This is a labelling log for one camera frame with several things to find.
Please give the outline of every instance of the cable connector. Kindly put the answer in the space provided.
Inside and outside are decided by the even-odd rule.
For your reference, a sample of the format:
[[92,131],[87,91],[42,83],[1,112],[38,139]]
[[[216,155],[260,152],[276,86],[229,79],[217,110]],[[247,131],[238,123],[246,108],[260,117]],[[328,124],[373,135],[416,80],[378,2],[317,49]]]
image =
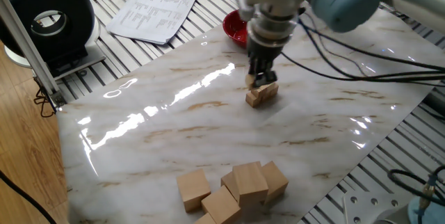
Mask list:
[[[428,180],[428,183],[425,184],[425,186],[423,187],[422,193],[424,193],[425,195],[432,197],[432,195],[434,195],[435,192],[435,188],[433,185],[430,185],[430,179]],[[430,206],[431,201],[425,199],[425,198],[420,198],[419,200],[419,210],[417,211],[417,214],[422,216],[425,213],[425,210]]]
[[438,179],[439,179],[438,176],[435,174],[429,175],[427,184],[430,186],[436,186],[436,181]]

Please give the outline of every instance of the wooden floor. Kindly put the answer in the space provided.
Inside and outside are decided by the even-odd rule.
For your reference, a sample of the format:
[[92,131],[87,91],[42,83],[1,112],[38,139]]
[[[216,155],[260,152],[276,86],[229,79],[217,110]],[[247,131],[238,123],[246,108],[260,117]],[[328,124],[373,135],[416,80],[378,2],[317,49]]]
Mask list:
[[[40,117],[31,70],[7,59],[0,42],[0,170],[67,223],[67,191],[56,116]],[[45,112],[51,112],[50,105]],[[44,224],[45,218],[0,180],[0,224]]]

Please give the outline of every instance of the red bowl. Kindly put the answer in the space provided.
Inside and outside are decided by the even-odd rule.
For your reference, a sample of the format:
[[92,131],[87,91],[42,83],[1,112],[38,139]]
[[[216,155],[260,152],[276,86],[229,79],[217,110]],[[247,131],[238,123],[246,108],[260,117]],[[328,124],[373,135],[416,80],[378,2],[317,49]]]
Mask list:
[[248,44],[248,23],[244,22],[235,10],[228,14],[222,22],[224,32],[240,47],[246,48]]

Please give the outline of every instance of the paper document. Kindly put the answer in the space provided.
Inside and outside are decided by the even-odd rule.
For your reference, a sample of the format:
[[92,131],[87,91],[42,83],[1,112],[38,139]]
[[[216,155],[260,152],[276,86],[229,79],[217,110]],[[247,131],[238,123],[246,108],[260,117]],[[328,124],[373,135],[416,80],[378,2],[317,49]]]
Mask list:
[[165,44],[184,23],[195,0],[128,0],[106,30],[137,40]]

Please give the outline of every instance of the metal frame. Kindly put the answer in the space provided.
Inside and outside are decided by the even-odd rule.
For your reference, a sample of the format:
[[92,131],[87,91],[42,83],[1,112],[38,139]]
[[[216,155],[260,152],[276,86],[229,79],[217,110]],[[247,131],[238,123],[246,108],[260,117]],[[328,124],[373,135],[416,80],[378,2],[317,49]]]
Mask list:
[[[102,28],[97,44],[106,54],[106,59],[57,81],[67,101],[83,97],[161,57],[218,26],[227,13],[237,9],[235,0],[197,0],[173,39],[166,45],[152,45],[106,32],[105,25],[123,7],[125,1],[91,0]],[[3,18],[1,13],[3,9],[0,7],[0,16]],[[410,26],[421,37],[442,49],[445,48],[445,36],[441,33],[417,22]],[[440,97],[445,102],[445,88],[435,88],[431,95]],[[343,196],[347,192],[409,195],[388,180],[387,171],[393,168],[409,170],[426,179],[439,164],[445,163],[445,124],[430,113],[438,114],[424,103],[415,108],[350,174],[305,214],[298,224],[346,223]]]
[[9,0],[0,0],[0,18],[8,27],[11,35],[33,68],[40,85],[44,87],[50,98],[56,103],[56,106],[59,107],[66,104],[56,81],[37,51],[37,48],[35,48],[31,37],[29,37],[26,32]]
[[404,209],[412,199],[410,194],[350,191],[343,197],[346,224],[372,224],[387,212]]

